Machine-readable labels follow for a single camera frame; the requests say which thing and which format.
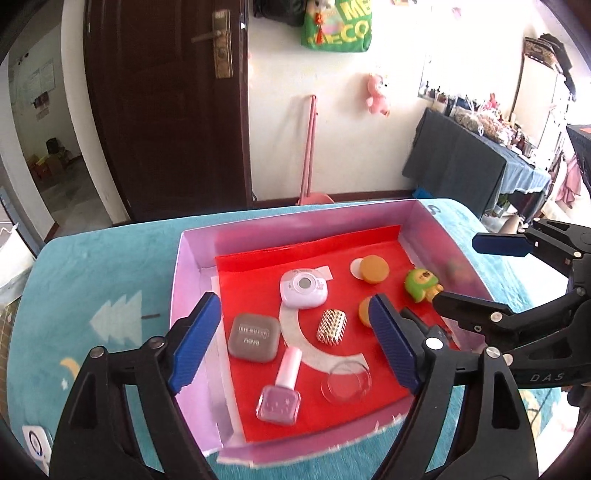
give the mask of pink cloth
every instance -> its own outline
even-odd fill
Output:
[[[566,177],[558,190],[556,201],[562,200],[569,208],[572,208],[575,196],[579,195],[581,195],[581,171],[575,155],[566,161]]]

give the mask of pink teddy bear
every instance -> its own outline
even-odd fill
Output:
[[[388,84],[384,82],[381,75],[370,75],[368,80],[368,90],[371,97],[367,99],[370,113],[381,113],[385,116],[390,115],[390,102],[386,97]]]

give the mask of pink nail polish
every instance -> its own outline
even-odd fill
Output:
[[[283,354],[275,385],[262,389],[256,408],[259,420],[279,425],[293,425],[300,410],[300,393],[294,390],[297,373],[300,369],[301,350],[289,347]]]

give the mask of teal tablecloth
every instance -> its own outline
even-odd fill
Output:
[[[452,200],[425,200],[481,276],[495,300],[516,311],[532,307],[530,296],[511,268],[511,260],[479,255],[472,236],[484,228],[467,208]],[[338,208],[342,205],[329,206]],[[25,287],[12,333],[8,359],[8,408],[11,429],[24,446],[21,426],[41,425],[54,435],[72,386],[70,369],[89,349],[103,344],[109,351],[136,348],[168,330],[170,298],[178,242],[184,230],[327,206],[289,207],[231,212],[121,226],[58,238],[41,252]],[[95,318],[95,328],[90,321]],[[538,398],[546,392],[534,391]],[[550,395],[541,412],[549,420]],[[448,411],[432,466],[447,454],[461,402],[457,388]],[[130,392],[134,425],[144,460],[158,459],[141,415],[137,391]],[[223,479],[370,478],[400,426],[338,452],[290,466],[249,469],[224,466],[210,458]]]

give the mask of pink box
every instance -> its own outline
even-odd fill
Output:
[[[205,291],[216,288],[218,255],[280,247],[342,233],[401,225],[399,241],[416,265],[436,271],[447,291],[492,299],[454,240],[418,200],[365,203],[223,223],[182,233],[174,273],[170,325],[187,316]],[[462,349],[478,351],[483,337],[447,320]],[[368,417],[325,432],[290,440],[246,444],[238,412],[223,331],[218,329],[191,385],[177,401],[197,444],[218,461],[263,465],[317,455],[374,434],[405,415],[412,398],[402,399]]]

